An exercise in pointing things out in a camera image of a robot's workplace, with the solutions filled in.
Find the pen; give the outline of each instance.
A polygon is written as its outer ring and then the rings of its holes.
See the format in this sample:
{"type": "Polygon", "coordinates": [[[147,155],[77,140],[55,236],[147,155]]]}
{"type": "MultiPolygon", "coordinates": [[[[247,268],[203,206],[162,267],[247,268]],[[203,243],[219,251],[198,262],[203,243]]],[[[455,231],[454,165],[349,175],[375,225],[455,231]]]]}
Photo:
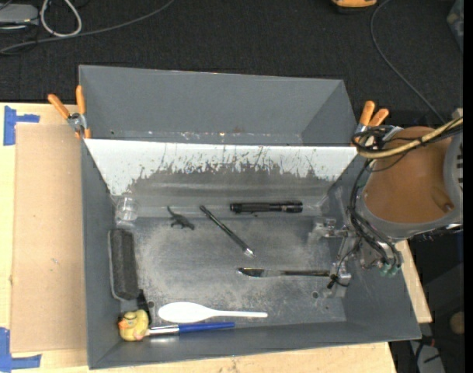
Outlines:
{"type": "Polygon", "coordinates": [[[202,332],[205,330],[229,329],[232,327],[235,327],[234,322],[192,323],[186,325],[158,326],[151,327],[149,330],[147,330],[146,336],[202,332]]]}
{"type": "Polygon", "coordinates": [[[222,229],[224,232],[226,232],[233,241],[242,248],[243,253],[248,256],[248,257],[255,257],[255,253],[253,252],[252,249],[249,248],[249,246],[243,242],[231,229],[229,229],[226,225],[224,225],[222,222],[217,220],[212,213],[210,213],[205,206],[200,206],[200,210],[205,213],[205,215],[212,220],[212,222],[215,223],[216,226],[218,226],[220,229],[222,229]]]}

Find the yellow rubber duck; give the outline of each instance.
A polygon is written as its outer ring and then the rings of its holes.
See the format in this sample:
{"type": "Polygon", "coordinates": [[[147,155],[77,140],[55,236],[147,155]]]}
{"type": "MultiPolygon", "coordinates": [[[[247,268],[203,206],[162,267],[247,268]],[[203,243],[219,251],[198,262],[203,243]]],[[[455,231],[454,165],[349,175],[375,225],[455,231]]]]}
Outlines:
{"type": "Polygon", "coordinates": [[[119,334],[126,341],[140,341],[148,331],[148,314],[143,309],[129,311],[118,323],[119,334]]]}

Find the knife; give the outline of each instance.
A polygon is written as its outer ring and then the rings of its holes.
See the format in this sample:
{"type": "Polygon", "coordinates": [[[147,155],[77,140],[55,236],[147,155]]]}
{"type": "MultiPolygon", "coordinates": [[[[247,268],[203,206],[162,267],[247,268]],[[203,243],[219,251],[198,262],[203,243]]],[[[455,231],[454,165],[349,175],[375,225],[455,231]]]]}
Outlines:
{"type": "Polygon", "coordinates": [[[328,270],[264,270],[260,268],[238,268],[238,272],[249,277],[329,277],[328,270]]]}

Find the blue handle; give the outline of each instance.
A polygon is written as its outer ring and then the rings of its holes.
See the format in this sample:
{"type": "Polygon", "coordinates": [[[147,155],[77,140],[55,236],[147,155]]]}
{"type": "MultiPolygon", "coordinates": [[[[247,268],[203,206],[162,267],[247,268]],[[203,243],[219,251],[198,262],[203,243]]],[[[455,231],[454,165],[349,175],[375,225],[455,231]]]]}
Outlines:
{"type": "Polygon", "coordinates": [[[201,332],[204,330],[228,329],[235,327],[234,322],[194,323],[191,325],[178,325],[179,333],[201,332]]]}

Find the blue tape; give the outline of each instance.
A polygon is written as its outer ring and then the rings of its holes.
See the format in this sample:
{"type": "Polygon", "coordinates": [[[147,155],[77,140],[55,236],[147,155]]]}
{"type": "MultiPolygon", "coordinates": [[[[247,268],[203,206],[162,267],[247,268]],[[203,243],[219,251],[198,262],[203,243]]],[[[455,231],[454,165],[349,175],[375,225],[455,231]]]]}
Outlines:
{"type": "Polygon", "coordinates": [[[41,354],[33,357],[12,357],[10,354],[10,330],[0,327],[0,371],[11,373],[12,369],[38,368],[41,354]]]}
{"type": "Polygon", "coordinates": [[[5,105],[5,123],[3,127],[3,145],[14,145],[16,143],[16,124],[19,122],[39,123],[38,115],[25,114],[17,116],[17,111],[5,105]]]}

